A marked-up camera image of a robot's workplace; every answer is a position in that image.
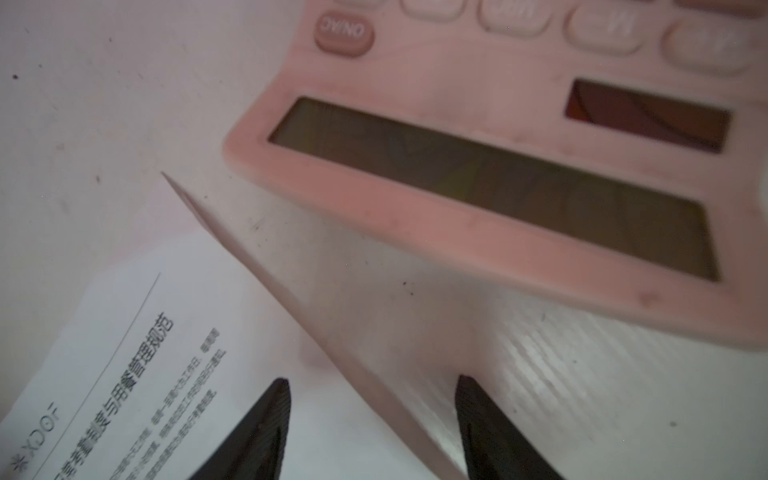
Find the printed paper sheet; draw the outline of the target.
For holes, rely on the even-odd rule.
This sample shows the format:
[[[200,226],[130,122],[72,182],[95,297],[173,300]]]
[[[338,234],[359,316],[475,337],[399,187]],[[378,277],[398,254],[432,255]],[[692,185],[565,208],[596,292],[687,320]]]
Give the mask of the printed paper sheet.
[[[480,282],[348,231],[299,291],[162,178],[1,424],[5,479],[187,479],[280,381],[285,479],[463,479],[477,382],[567,479],[763,479],[767,356]]]

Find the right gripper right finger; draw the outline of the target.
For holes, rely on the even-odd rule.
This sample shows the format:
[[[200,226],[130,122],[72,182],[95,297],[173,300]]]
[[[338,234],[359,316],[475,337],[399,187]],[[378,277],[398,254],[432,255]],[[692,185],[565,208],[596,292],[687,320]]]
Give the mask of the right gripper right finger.
[[[563,479],[473,377],[458,378],[454,402],[470,479]]]

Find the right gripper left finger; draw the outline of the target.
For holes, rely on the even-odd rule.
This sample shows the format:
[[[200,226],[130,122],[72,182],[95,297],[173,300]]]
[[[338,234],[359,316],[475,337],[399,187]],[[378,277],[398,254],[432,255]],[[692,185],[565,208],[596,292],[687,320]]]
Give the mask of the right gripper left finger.
[[[190,479],[278,480],[291,406],[289,380],[276,378]]]

